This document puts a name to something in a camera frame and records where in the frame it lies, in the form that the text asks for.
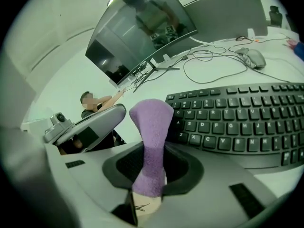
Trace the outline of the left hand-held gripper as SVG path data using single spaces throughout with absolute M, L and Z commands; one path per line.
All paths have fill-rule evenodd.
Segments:
M 91 114 L 72 124 L 59 112 L 51 116 L 52 126 L 45 130 L 45 143 L 54 143 L 67 153 L 91 152 L 114 147 L 114 128 L 125 118 L 123 104 Z

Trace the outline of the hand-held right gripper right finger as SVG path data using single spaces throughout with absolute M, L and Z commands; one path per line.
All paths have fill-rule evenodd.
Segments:
M 165 144 L 168 184 L 144 228 L 257 227 L 274 209 L 273 192 L 231 158 Z

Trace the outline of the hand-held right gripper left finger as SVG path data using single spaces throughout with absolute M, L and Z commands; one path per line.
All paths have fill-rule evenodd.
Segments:
M 131 190 L 114 187 L 103 173 L 103 163 L 135 145 L 70 155 L 61 155 L 51 144 L 45 148 L 55 183 L 68 204 L 77 213 L 109 213 L 125 202 Z

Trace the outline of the purple cloth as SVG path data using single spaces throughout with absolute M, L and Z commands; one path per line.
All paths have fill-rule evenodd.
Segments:
M 165 185 L 164 145 L 173 113 L 173 108 L 159 99 L 142 100 L 129 111 L 144 146 L 143 166 L 132 186 L 137 194 L 151 198 L 162 195 Z

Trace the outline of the black keyboard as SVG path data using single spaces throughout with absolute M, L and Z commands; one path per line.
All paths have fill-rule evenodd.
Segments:
M 226 155 L 245 169 L 304 165 L 304 83 L 233 85 L 169 94 L 167 140 Z

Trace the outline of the blue cloth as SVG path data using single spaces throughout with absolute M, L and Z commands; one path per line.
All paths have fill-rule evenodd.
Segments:
M 304 61 L 304 43 L 298 42 L 294 47 L 294 53 Z

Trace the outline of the black curved monitor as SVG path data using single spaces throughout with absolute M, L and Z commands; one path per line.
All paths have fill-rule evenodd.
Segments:
M 179 0 L 112 0 L 89 41 L 86 57 L 119 86 L 151 60 L 198 30 Z

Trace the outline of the grey computer mouse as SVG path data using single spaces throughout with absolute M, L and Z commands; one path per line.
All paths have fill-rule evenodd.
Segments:
M 265 58 L 255 49 L 243 47 L 236 50 L 235 53 L 251 69 L 262 69 L 266 66 Z

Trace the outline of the black office chair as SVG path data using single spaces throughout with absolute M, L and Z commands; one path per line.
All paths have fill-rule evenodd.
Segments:
M 279 12 L 277 6 L 270 6 L 269 16 L 271 26 L 278 28 L 282 26 L 283 15 Z

